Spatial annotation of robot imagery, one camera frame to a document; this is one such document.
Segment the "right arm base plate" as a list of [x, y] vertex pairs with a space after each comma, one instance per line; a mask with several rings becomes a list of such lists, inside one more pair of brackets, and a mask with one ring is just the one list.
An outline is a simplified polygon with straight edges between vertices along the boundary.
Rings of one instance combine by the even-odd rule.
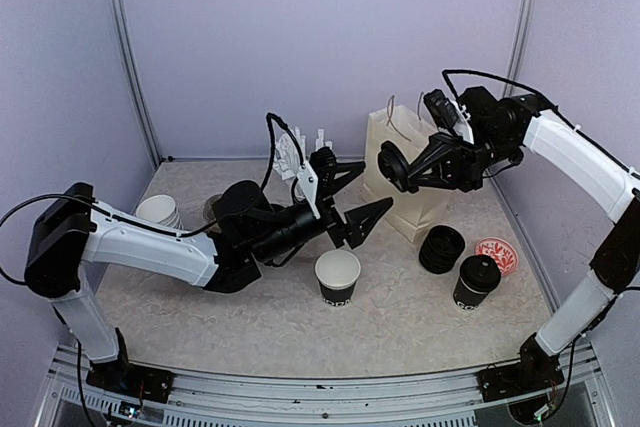
[[491, 365], [476, 374], [484, 402], [517, 397], [550, 388], [564, 382], [562, 370], [552, 367], [546, 373], [527, 373], [520, 362]]

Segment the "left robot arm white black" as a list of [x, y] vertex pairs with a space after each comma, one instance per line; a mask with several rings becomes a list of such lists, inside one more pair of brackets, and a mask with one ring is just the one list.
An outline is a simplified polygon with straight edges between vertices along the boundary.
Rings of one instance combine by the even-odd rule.
[[324, 147], [300, 169], [305, 199], [288, 207], [268, 201], [262, 186], [237, 182], [214, 203], [214, 222], [195, 231], [163, 227], [98, 201], [78, 182], [51, 198], [34, 223], [24, 282], [48, 299], [102, 377], [121, 392], [140, 381], [119, 330], [108, 324], [81, 272], [84, 263], [114, 263], [165, 275], [215, 293], [235, 293], [261, 276], [259, 267], [295, 255], [328, 234], [337, 247], [360, 246], [393, 200], [345, 213], [334, 196], [363, 174], [364, 162], [339, 162]]

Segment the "black paper coffee cup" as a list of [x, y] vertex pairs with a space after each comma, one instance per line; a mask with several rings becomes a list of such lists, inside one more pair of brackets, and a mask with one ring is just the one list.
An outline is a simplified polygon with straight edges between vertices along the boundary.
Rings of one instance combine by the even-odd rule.
[[453, 291], [456, 306], [465, 311], [475, 310], [500, 284], [502, 274], [493, 258], [487, 255], [467, 257], [460, 265]]

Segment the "black plastic cup lid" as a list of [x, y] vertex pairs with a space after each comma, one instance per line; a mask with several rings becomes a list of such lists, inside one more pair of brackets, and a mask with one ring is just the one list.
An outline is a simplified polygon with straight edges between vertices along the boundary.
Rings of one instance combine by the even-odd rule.
[[460, 278], [471, 290], [489, 293], [499, 286], [502, 275], [491, 257], [473, 255], [462, 262]]

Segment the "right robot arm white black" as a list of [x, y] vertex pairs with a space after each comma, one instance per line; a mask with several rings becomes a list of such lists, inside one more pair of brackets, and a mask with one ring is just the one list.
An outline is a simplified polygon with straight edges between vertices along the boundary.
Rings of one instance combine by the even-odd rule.
[[517, 163], [530, 151], [585, 191], [612, 221], [590, 270], [552, 317], [521, 349], [511, 380], [535, 389], [557, 356], [630, 286], [639, 271], [639, 180], [559, 115], [541, 94], [496, 99], [484, 87], [466, 89], [456, 102], [439, 90], [424, 97], [439, 132], [401, 168], [402, 191], [434, 187], [468, 192], [483, 185], [489, 167]]

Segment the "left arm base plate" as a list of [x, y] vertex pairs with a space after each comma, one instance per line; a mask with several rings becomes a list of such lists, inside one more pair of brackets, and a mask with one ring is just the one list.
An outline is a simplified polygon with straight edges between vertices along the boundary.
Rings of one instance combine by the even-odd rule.
[[168, 370], [113, 362], [93, 364], [86, 378], [92, 387], [162, 404], [168, 402], [173, 380]]

